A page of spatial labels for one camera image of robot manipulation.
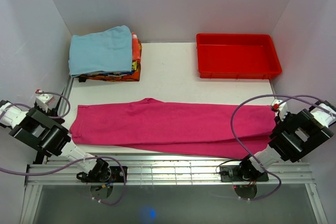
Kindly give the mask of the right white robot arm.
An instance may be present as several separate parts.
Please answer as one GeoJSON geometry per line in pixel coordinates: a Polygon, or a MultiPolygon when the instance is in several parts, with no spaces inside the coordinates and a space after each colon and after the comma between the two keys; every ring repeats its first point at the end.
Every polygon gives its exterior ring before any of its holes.
{"type": "Polygon", "coordinates": [[[264,150],[240,162],[237,175],[242,180],[266,180],[261,177],[274,163],[297,162],[334,135],[329,127],[335,124],[335,106],[328,101],[317,101],[297,114],[289,112],[282,100],[274,100],[271,108],[276,112],[276,125],[270,142],[264,150]]]}

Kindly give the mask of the pink trousers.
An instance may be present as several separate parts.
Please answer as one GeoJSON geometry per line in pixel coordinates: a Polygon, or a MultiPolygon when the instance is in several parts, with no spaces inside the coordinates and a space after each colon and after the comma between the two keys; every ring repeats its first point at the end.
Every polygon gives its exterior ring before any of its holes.
{"type": "Polygon", "coordinates": [[[162,102],[79,105],[70,134],[83,145],[243,158],[263,150],[275,126],[266,105],[162,102]]]}

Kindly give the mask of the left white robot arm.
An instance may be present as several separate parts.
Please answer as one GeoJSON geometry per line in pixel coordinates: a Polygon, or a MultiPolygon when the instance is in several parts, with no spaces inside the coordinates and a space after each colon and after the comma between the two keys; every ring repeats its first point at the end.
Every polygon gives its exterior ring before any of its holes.
{"type": "Polygon", "coordinates": [[[43,156],[64,157],[75,164],[81,182],[107,182],[112,178],[108,162],[81,150],[65,127],[36,108],[23,111],[18,104],[2,100],[1,127],[9,128],[10,136],[43,156]]]}

